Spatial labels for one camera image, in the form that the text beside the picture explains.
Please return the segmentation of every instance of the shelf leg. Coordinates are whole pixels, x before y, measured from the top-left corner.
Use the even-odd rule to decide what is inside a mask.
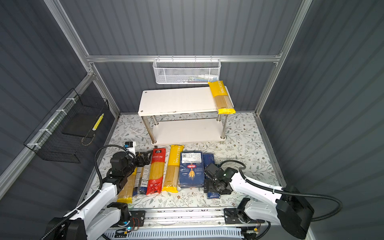
[[[143,119],[145,128],[147,129],[147,131],[149,133],[149,136],[151,138],[152,144],[155,144],[156,140],[155,140],[155,137],[153,136],[153,132],[152,132],[151,126],[149,125],[148,117],[147,116],[142,116],[141,118]]]
[[[159,125],[159,122],[157,121],[156,117],[155,117],[155,116],[152,116],[152,118],[153,118],[153,123],[154,123],[155,125]]]
[[[227,125],[227,118],[228,118],[228,114],[225,116],[224,126],[223,126],[223,133],[221,134],[221,139],[225,139],[225,126]]]

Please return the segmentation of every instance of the red pasta package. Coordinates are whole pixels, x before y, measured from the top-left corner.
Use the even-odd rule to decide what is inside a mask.
[[[149,172],[147,195],[152,193],[161,193],[165,161],[166,161],[166,149],[155,148],[152,153],[151,170]]]

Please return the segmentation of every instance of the yellow pasta package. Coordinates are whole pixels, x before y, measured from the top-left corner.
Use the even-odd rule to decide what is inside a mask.
[[[123,189],[118,194],[117,202],[123,202],[126,204],[132,203],[132,195],[133,195],[133,188],[135,185],[136,173],[137,173],[137,168],[135,168],[135,171],[130,176],[128,176],[127,183],[124,185]]]
[[[152,153],[151,170],[149,172],[147,195],[152,193],[161,193],[165,161],[166,161],[166,149],[155,148]]]
[[[212,96],[215,99],[217,110],[219,114],[233,114],[236,113],[231,99],[225,89],[223,81],[216,81],[208,83],[211,89]]]
[[[172,145],[170,147],[169,160],[164,180],[163,191],[178,192],[177,184],[179,182],[180,153],[183,151],[184,145]]]

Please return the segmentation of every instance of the wire basket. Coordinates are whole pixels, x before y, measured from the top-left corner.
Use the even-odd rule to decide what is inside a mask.
[[[40,158],[47,161],[80,163],[100,125],[108,101],[76,95],[45,128],[35,142],[24,142]]]
[[[221,62],[163,62],[154,60],[158,84],[207,84],[220,77]]]

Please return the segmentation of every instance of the floral tablecloth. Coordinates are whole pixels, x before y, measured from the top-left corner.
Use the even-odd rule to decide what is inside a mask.
[[[216,118],[217,114],[175,114],[157,116],[158,121]],[[254,113],[236,113],[228,116],[226,126],[227,140],[220,142],[196,142],[184,145],[185,151],[202,151],[214,153],[215,163],[224,160],[239,160],[246,164],[244,174],[262,182],[278,185],[275,173],[269,161],[268,154],[260,136],[255,121]],[[142,119],[138,115],[121,115],[109,144],[123,145],[126,141],[136,141],[136,151],[149,151],[153,149],[151,139],[145,129]],[[158,146],[166,148],[166,172],[170,146]],[[120,149],[107,148],[100,164],[100,171],[105,177],[111,167],[111,156]],[[236,163],[227,163],[223,167],[238,167]],[[99,185],[97,176],[92,182],[91,189],[96,190]],[[232,192],[230,195],[222,195],[220,199],[207,199],[203,188],[180,189],[178,193],[161,192],[161,194],[139,195],[133,197],[130,208],[170,208],[170,207],[225,207],[237,206],[245,196]]]

